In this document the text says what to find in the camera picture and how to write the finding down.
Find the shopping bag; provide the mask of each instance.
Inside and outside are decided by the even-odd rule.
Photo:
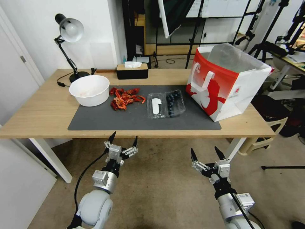
[[[271,67],[225,43],[199,47],[186,91],[213,121],[242,114]]]

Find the white bowl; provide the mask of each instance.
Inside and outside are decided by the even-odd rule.
[[[109,97],[109,80],[100,75],[81,77],[71,83],[69,92],[80,105],[93,107],[102,104]]]

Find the wooden table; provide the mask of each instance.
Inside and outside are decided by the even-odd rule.
[[[295,99],[295,98],[304,98],[305,90],[283,90],[283,91],[275,91],[276,87],[279,83],[287,76],[292,74],[302,74],[305,75],[305,69],[302,66],[305,63],[294,63],[287,56],[280,57],[275,53],[271,53],[273,55],[273,62],[275,67],[283,66],[281,72],[267,89],[264,94],[272,97],[275,100],[282,99]]]
[[[68,87],[60,87],[56,80],[70,69],[58,69],[39,90],[0,129],[0,138],[29,138],[66,182],[71,174],[45,138],[107,138],[115,130],[68,130],[79,106],[70,95]],[[107,77],[111,85],[186,85],[190,69],[149,69],[148,79],[118,80],[116,73],[99,73]],[[69,77],[61,82],[70,85]],[[225,152],[232,159],[246,137],[272,137],[274,132],[256,109],[250,104],[243,114],[220,121],[221,130],[117,130],[116,137],[134,138],[188,138],[233,137]]]

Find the chair leg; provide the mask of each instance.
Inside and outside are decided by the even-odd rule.
[[[257,141],[258,138],[247,138],[243,145],[238,150],[238,153],[243,156],[247,156],[251,151],[249,148],[252,146],[253,143]]]

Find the tissue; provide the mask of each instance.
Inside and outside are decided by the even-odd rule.
[[[125,68],[137,68],[141,66],[141,62],[125,61]]]

